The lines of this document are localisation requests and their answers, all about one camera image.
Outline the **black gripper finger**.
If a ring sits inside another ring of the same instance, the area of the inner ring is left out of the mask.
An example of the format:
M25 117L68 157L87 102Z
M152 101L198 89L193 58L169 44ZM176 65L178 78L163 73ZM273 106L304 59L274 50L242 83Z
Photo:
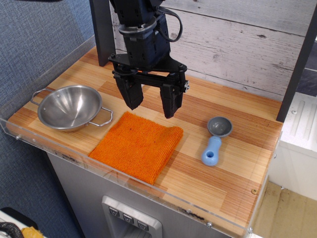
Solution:
M164 116L169 119L182 106L183 92L180 91L180 87L178 86L163 84L160 87L160 96Z
M130 77L115 77L118 89L126 103L131 109L136 109L143 101L143 91L141 83L135 82Z

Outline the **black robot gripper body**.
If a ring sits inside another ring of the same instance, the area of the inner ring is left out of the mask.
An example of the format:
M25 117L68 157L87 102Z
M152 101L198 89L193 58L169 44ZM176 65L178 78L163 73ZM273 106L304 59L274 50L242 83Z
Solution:
M166 16L155 14L145 23L128 26L119 24L118 31L123 36L126 53L112 54L109 60L120 76L142 76L142 84L160 87L172 84L172 90L183 93L189 89L185 79L187 66L170 57L170 43L178 41L183 32L183 24L178 15L179 33L169 37Z

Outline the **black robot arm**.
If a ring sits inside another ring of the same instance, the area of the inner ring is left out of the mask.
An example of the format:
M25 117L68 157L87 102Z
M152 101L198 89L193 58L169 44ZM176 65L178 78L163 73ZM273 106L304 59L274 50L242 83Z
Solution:
M130 109L143 101L142 86L160 89L164 115L174 116L182 106L183 94L189 89L186 65L170 56L166 15L177 14L161 6L160 0L113 0L111 5L119 19L118 31L124 38L126 53L112 54L113 75L119 91Z

